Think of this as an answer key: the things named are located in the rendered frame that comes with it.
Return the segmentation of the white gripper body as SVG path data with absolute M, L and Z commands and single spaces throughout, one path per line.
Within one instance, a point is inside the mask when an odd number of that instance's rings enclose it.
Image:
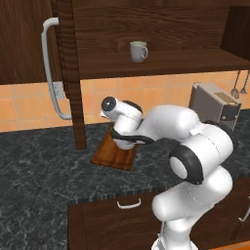
M 154 143 L 154 140 L 146 136 L 124 136 L 120 135 L 115 130 L 110 131 L 110 135 L 116 145 L 120 149 L 129 150 L 134 147 L 134 145 L 150 145 Z

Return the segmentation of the brown wooden tray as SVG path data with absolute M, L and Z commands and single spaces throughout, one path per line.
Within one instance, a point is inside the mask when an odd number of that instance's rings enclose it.
M 135 146 L 129 150 L 120 149 L 112 139 L 110 130 L 107 130 L 91 162 L 93 164 L 130 171 L 136 149 Z

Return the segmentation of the grey mug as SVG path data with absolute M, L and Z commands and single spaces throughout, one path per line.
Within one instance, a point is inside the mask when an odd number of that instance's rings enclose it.
M 142 63 L 148 56 L 148 49 L 144 41 L 130 43 L 131 59 L 133 63 Z

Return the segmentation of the dark wood base cabinet door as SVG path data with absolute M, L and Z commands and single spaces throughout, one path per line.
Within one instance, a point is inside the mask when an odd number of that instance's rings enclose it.
M 225 246 L 250 240 L 250 216 L 244 223 L 245 202 L 250 195 L 250 178 L 233 181 L 229 195 L 207 212 L 192 228 L 190 238 L 199 250 Z

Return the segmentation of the dark wood drawer front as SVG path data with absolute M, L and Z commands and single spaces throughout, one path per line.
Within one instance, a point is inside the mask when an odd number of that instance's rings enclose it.
M 141 206 L 122 210 L 121 205 Z M 68 250 L 150 250 L 161 223 L 154 217 L 154 193 L 68 206 Z

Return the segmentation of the silver toaster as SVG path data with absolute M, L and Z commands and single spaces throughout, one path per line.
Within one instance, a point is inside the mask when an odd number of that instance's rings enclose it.
M 188 107 L 198 114 L 202 122 L 213 121 L 234 130 L 241 110 L 241 101 L 215 84 L 194 83 Z

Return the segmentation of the grey hanging slotted spoon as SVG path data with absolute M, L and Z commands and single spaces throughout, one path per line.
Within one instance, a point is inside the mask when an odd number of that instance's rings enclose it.
M 238 81 L 239 75 L 240 75 L 240 70 L 237 72 L 237 76 L 236 76 L 236 79 L 235 79 L 235 82 L 234 82 L 234 86 L 233 86 L 233 88 L 232 88 L 231 91 L 230 91 L 230 94 L 231 94 L 233 97 L 235 97 L 236 99 L 239 98 L 239 92 L 238 92 L 238 90 L 236 89 L 236 85 L 237 85 L 237 81 Z

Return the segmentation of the grey hanging ladle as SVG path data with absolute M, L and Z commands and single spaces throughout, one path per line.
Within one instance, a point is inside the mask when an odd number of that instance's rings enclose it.
M 247 94 L 246 85 L 248 83 L 249 76 L 250 76 L 250 69 L 248 69 L 248 71 L 247 71 L 247 75 L 246 75 L 246 78 L 245 78 L 245 81 L 244 81 L 244 85 L 243 85 L 242 89 L 240 90 L 240 94 L 243 94 L 243 95 Z

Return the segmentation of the white wall socket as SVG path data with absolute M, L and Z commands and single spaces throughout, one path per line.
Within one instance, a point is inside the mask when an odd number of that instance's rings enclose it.
M 58 100 L 63 100 L 64 99 L 63 83 L 61 81 L 54 82 L 53 87 L 56 94 L 56 98 Z

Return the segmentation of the dark wood neighbouring wall cabinet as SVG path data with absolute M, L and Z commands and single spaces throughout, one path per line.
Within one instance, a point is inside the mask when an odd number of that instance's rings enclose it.
M 43 22 L 51 0 L 0 0 L 0 85 L 46 82 Z

